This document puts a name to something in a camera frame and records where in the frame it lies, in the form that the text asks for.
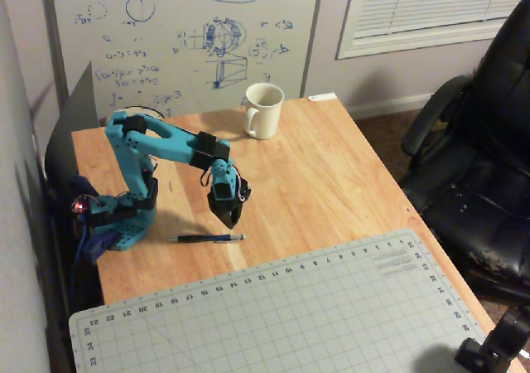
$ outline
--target baseboard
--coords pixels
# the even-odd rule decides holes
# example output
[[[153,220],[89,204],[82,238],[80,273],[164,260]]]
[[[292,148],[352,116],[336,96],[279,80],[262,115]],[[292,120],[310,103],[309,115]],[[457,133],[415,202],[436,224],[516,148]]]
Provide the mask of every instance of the baseboard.
[[[431,98],[431,94],[413,95],[412,97],[389,99],[356,106],[346,106],[346,110],[353,119],[366,119],[385,114],[397,114],[408,110],[421,109]]]

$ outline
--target cutting mat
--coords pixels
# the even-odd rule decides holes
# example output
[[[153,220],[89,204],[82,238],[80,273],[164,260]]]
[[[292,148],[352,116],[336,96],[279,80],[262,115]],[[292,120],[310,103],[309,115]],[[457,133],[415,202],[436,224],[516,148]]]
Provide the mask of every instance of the cutting mat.
[[[454,373],[484,340],[411,230],[78,312],[70,332],[78,372]]]

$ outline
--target white wall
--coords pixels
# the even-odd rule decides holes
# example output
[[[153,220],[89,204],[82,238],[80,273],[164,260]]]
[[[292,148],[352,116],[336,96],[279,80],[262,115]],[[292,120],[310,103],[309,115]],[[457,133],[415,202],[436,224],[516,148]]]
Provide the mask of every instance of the white wall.
[[[31,213],[39,191],[30,112],[4,0],[0,0],[0,371],[50,371]]]
[[[59,117],[42,0],[6,0],[41,153]],[[489,41],[336,61],[348,0],[321,0],[305,95],[334,91],[354,116],[421,108],[443,82],[470,73]]]
[[[44,155],[55,122],[59,105],[55,90],[50,44],[42,0],[5,0],[22,78],[34,113],[35,135]]]
[[[369,111],[387,113],[392,107],[421,108],[445,81],[471,73],[490,43],[475,41],[336,61],[347,6],[348,0],[320,1],[305,95],[334,91],[354,117],[367,116]]]

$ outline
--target chair backrest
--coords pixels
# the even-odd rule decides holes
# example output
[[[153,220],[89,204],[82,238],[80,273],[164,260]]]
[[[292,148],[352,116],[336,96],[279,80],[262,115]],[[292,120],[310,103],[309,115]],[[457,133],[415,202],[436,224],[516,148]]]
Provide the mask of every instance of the chair backrest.
[[[475,73],[455,131],[530,171],[530,0],[503,24]]]

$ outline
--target circle drawing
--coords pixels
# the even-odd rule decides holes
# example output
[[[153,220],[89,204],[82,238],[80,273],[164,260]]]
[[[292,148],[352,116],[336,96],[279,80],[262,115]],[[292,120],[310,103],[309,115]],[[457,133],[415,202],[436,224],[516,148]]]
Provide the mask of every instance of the circle drawing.
[[[91,17],[94,17],[95,19],[103,19],[107,16],[107,14],[108,9],[101,2],[89,5],[89,15]]]
[[[157,6],[152,0],[128,0],[125,6],[127,15],[136,22],[149,21],[153,15]]]
[[[224,21],[214,19],[214,24],[205,27],[205,48],[210,54],[224,56],[238,48],[245,41],[247,34],[243,26],[232,19]]]

